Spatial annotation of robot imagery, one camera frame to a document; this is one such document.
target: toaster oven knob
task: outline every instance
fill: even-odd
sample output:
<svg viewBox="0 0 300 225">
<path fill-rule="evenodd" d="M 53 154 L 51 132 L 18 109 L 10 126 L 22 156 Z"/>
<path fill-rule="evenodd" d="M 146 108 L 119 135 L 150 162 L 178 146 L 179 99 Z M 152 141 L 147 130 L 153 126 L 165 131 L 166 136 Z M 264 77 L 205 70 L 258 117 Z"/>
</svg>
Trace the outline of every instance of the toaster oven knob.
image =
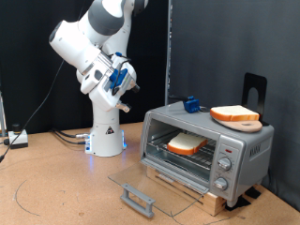
<svg viewBox="0 0 300 225">
<path fill-rule="evenodd" d="M 214 186 L 218 189 L 221 190 L 226 190 L 228 184 L 227 181 L 224 178 L 218 178 L 215 182 L 214 182 Z"/>
<path fill-rule="evenodd" d="M 231 161 L 228 158 L 226 158 L 226 157 L 223 157 L 222 159 L 220 159 L 217 162 L 217 165 L 220 168 L 222 168 L 224 171 L 228 171 L 232 167 Z"/>
</svg>

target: black stand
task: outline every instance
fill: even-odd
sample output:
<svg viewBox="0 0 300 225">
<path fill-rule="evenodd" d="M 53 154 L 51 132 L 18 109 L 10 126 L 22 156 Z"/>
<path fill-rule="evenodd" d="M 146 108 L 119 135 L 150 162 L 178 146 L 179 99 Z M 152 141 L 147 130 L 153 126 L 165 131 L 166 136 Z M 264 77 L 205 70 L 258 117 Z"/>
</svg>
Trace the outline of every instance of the black stand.
<svg viewBox="0 0 300 225">
<path fill-rule="evenodd" d="M 263 121 L 263 110 L 264 110 L 264 101 L 265 101 L 265 94 L 266 94 L 266 86 L 267 80 L 263 76 L 258 76 L 251 73 L 246 73 L 244 78 L 244 89 L 243 89 L 243 96 L 242 96 L 242 106 L 248 107 L 248 95 L 250 89 L 253 87 L 259 93 L 259 102 L 257 104 L 256 112 L 260 115 L 260 122 L 263 126 L 268 126 L 269 124 Z"/>
</svg>

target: wooden cutting board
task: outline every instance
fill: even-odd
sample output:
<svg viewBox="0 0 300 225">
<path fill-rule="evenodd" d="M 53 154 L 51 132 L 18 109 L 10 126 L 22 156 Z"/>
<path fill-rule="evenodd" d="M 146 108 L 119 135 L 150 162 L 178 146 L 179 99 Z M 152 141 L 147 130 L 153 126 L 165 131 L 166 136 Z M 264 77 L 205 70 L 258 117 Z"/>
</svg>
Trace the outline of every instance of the wooden cutting board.
<svg viewBox="0 0 300 225">
<path fill-rule="evenodd" d="M 215 120 L 218 121 L 221 125 L 224 125 L 228 128 L 237 129 L 247 133 L 260 131 L 263 127 L 262 123 L 258 120 L 248 120 L 248 121 L 221 121 L 217 119 Z"/>
</svg>

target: oven vent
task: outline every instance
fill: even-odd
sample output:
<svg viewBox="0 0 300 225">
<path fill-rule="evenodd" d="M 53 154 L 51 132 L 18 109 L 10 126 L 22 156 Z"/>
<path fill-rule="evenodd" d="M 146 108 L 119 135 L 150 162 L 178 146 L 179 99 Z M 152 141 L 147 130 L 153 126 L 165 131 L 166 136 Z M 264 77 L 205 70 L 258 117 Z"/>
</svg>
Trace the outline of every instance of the oven vent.
<svg viewBox="0 0 300 225">
<path fill-rule="evenodd" d="M 258 144 L 255 147 L 251 148 L 250 158 L 254 157 L 255 155 L 257 155 L 260 152 L 261 152 L 261 144 Z"/>
</svg>

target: wooden pallet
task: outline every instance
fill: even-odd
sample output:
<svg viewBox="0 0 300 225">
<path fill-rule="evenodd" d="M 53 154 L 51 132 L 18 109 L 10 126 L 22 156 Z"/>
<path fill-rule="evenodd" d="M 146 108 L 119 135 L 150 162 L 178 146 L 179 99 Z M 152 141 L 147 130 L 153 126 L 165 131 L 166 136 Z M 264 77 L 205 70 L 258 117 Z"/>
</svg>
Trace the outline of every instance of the wooden pallet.
<svg viewBox="0 0 300 225">
<path fill-rule="evenodd" d="M 195 202 L 200 197 L 200 193 L 176 180 L 171 179 L 170 177 L 167 177 L 151 167 L 147 167 L 147 176 L 188 201 Z M 225 203 L 225 199 L 207 192 L 194 204 L 210 215 L 216 216 L 225 208 Z"/>
</svg>

